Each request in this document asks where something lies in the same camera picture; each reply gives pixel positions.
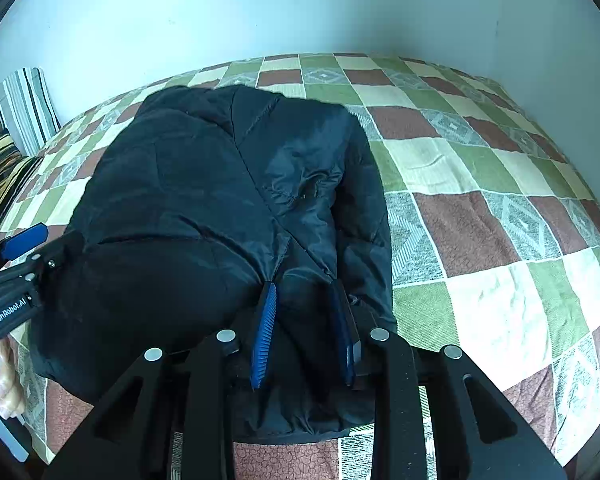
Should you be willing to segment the person's left hand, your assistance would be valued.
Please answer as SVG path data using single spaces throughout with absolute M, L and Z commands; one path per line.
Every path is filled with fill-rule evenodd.
M 26 407 L 12 346 L 9 339 L 0 340 L 0 416 L 2 419 L 21 415 Z

